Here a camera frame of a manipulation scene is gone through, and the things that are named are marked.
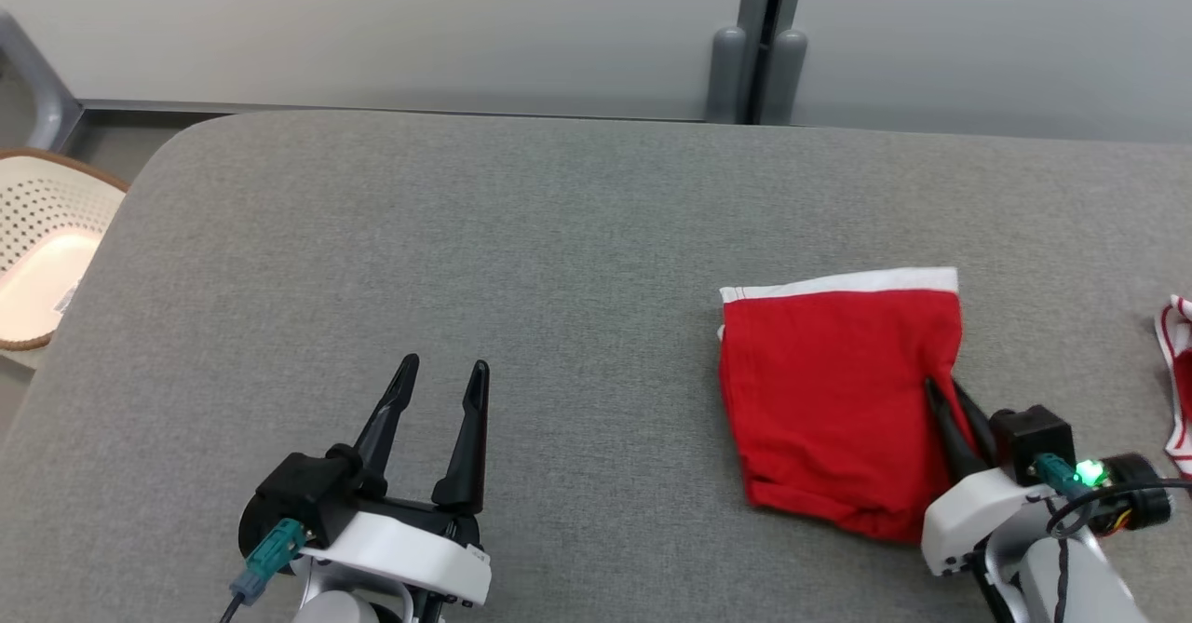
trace gray fabric surface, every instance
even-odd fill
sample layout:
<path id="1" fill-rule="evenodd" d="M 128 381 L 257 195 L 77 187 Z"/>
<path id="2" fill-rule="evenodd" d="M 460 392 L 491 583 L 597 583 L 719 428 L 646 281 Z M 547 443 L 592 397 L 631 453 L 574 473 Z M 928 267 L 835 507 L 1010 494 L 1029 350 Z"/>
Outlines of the gray fabric surface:
<path id="1" fill-rule="evenodd" d="M 1150 318 L 1192 292 L 1190 173 L 1188 148 L 971 136 L 204 123 L 137 179 L 0 454 L 4 619 L 218 618 L 255 484 L 354 437 L 417 351 L 401 496 L 442 474 L 473 359 L 493 373 L 493 586 L 452 621 L 987 621 L 917 549 L 747 507 L 716 288 L 955 263 L 980 404 L 1044 403 L 1080 454 L 1171 473 Z M 1107 546 L 1157 622 L 1186 612 L 1190 518 Z"/>

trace red garment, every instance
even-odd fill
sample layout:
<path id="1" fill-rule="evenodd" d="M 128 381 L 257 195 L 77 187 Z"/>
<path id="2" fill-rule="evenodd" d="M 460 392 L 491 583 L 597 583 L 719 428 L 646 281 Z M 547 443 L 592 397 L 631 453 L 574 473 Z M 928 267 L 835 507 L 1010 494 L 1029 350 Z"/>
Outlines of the red garment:
<path id="1" fill-rule="evenodd" d="M 722 293 L 720 380 L 749 501 L 918 543 L 924 512 L 949 488 L 929 376 L 971 443 L 951 382 L 956 270 Z"/>
<path id="2" fill-rule="evenodd" d="M 1184 479 L 1192 479 L 1192 304 L 1172 295 L 1155 318 L 1159 348 L 1172 373 L 1172 436 L 1167 456 Z"/>

